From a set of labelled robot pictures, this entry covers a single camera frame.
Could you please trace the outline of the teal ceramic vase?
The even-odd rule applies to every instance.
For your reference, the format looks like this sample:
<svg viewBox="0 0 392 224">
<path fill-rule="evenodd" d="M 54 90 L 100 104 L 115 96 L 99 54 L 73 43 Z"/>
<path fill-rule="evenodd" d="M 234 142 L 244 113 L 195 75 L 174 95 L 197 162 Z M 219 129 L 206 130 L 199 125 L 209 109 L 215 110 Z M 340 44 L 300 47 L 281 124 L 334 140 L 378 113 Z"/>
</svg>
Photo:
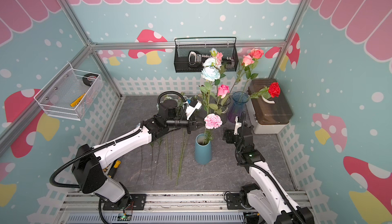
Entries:
<svg viewBox="0 0 392 224">
<path fill-rule="evenodd" d="M 212 159 L 212 147 L 211 142 L 206 141 L 207 136 L 205 134 L 199 134 L 196 137 L 195 142 L 195 160 L 198 164 L 206 165 Z"/>
</svg>

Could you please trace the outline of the pale blue flower stem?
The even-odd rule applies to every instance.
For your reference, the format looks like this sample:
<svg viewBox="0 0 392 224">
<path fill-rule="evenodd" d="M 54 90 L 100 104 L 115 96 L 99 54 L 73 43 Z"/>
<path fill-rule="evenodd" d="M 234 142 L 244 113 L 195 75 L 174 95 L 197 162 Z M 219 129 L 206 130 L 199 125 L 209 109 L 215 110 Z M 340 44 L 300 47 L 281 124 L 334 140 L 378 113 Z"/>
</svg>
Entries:
<svg viewBox="0 0 392 224">
<path fill-rule="evenodd" d="M 181 143 L 181 153 L 180 153 L 180 159 L 179 159 L 179 165 L 178 165 L 176 185 L 178 185 L 179 179 L 181 177 L 182 164 L 183 164 L 183 158 L 184 158 L 184 154 L 185 154 L 185 150 L 186 150 L 187 141 L 188 141 L 187 130 L 183 129 L 183 136 L 182 136 L 182 143 Z"/>
</svg>

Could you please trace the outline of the purple glass vase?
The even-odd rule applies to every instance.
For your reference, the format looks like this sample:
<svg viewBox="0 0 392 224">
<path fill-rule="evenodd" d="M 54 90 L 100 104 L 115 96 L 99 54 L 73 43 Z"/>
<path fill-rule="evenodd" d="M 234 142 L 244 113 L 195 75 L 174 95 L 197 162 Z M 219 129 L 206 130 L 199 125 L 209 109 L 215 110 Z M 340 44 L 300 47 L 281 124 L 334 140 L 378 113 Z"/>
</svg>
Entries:
<svg viewBox="0 0 392 224">
<path fill-rule="evenodd" d="M 245 92 L 235 92 L 232 95 L 232 106 L 228 111 L 227 120 L 231 123 L 235 123 L 235 118 L 241 117 L 244 108 L 249 101 L 249 95 Z"/>
</svg>

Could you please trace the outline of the single blue flower stem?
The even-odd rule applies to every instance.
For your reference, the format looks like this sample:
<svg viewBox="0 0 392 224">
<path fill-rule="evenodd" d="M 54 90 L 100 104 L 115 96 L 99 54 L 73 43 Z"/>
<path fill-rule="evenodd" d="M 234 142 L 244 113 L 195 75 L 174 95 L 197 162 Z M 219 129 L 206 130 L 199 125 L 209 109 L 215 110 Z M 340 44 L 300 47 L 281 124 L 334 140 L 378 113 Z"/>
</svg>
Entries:
<svg viewBox="0 0 392 224">
<path fill-rule="evenodd" d="M 142 171 L 143 171 L 143 166 L 144 166 L 144 151 L 146 151 L 146 146 L 141 146 L 141 147 L 140 147 L 140 169 L 139 169 L 139 172 L 138 172 L 138 177 L 137 177 L 137 180 L 136 180 L 136 185 L 138 184 L 139 179 L 140 179 L 140 176 L 141 176 L 141 173 L 142 173 Z"/>
</svg>

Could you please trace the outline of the flowers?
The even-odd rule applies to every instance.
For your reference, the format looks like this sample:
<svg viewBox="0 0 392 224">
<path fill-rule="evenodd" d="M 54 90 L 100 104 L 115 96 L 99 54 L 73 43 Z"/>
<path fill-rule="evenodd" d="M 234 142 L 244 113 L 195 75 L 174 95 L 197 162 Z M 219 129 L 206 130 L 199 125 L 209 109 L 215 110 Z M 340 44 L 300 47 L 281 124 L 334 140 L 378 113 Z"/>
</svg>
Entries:
<svg viewBox="0 0 392 224">
<path fill-rule="evenodd" d="M 165 141 L 166 141 L 166 170 L 167 170 L 167 176 L 171 180 L 173 177 L 174 137 L 166 135 Z"/>
</svg>

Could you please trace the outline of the clear glass vase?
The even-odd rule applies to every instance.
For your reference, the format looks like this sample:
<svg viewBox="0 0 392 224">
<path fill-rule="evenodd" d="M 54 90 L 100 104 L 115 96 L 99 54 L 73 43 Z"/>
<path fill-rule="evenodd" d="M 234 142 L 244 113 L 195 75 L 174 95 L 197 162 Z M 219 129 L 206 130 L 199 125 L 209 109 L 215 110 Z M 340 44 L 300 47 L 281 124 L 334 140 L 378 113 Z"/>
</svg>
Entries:
<svg viewBox="0 0 392 224">
<path fill-rule="evenodd" d="M 221 107 L 222 113 L 220 114 L 223 125 L 227 122 L 227 114 L 228 114 L 229 106 L 231 103 L 231 98 L 229 96 L 227 96 L 226 98 L 227 98 L 227 100 L 222 105 L 222 107 Z"/>
</svg>

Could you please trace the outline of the double blue carnation stem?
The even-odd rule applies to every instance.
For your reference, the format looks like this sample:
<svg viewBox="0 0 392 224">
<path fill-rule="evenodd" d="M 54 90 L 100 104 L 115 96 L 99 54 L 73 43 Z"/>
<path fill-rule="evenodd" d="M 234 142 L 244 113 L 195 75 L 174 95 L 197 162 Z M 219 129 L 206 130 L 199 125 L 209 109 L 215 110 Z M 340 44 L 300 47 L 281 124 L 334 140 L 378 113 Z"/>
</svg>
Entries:
<svg viewBox="0 0 392 224">
<path fill-rule="evenodd" d="M 151 186 L 154 187 L 155 183 L 155 177 L 156 177 L 156 172 L 157 172 L 157 166 L 158 166 L 158 161 L 159 161 L 159 156 L 160 156 L 160 149 L 161 145 L 163 143 L 163 138 L 160 138 L 158 140 L 155 140 L 150 143 L 151 146 Z"/>
</svg>

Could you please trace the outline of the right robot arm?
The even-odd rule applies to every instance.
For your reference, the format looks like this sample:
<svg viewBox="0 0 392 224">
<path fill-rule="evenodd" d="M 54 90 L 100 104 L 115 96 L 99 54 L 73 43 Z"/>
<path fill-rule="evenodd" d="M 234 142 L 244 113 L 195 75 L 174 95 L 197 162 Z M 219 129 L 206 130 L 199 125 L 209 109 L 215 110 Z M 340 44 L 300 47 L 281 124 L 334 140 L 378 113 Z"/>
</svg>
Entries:
<svg viewBox="0 0 392 224">
<path fill-rule="evenodd" d="M 254 209 L 265 224 L 314 224 L 312 212 L 289 196 L 271 172 L 266 159 L 256 150 L 253 127 L 246 124 L 246 114 L 235 119 L 234 129 L 225 129 L 223 140 L 235 145 L 238 166 L 256 181 L 241 187 L 240 205 Z"/>
</svg>

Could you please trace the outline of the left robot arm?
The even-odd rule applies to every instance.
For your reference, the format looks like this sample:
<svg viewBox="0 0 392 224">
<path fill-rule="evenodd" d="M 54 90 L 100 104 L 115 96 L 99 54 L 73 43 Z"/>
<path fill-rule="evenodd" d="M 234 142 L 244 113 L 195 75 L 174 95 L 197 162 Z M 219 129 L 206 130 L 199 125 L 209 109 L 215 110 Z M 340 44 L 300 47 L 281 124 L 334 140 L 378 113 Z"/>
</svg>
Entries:
<svg viewBox="0 0 392 224">
<path fill-rule="evenodd" d="M 134 130 L 101 145 L 80 146 L 76 158 L 50 176 L 50 184 L 60 188 L 78 188 L 84 194 L 93 193 L 101 201 L 119 209 L 130 207 L 133 199 L 126 187 L 105 175 L 103 169 L 132 150 L 168 133 L 180 129 L 190 133 L 200 125 L 194 112 L 202 108 L 202 103 L 196 98 L 187 100 L 179 92 L 166 91 L 159 95 L 157 105 L 157 114 L 141 121 Z"/>
</svg>

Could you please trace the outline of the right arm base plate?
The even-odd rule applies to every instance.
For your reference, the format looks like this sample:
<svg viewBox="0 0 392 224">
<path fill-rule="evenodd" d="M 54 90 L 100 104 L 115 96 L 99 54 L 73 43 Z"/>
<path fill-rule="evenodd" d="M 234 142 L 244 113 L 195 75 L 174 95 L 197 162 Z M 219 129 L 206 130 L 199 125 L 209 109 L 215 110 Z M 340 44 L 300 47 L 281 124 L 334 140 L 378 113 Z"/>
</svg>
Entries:
<svg viewBox="0 0 392 224">
<path fill-rule="evenodd" d="M 228 210 L 251 210 L 253 209 L 242 197 L 240 193 L 224 193 L 224 200 Z"/>
</svg>

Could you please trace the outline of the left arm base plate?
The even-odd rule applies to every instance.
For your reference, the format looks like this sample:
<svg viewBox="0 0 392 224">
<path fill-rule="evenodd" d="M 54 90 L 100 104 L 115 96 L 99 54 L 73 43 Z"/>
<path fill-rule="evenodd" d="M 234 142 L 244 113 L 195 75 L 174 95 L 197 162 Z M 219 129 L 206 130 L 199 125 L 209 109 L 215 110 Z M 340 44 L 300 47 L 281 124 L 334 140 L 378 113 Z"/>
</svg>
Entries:
<svg viewBox="0 0 392 224">
<path fill-rule="evenodd" d="M 146 194 L 129 194 L 125 195 L 118 202 L 104 202 L 103 210 L 105 211 L 131 211 L 144 210 L 146 204 Z"/>
</svg>

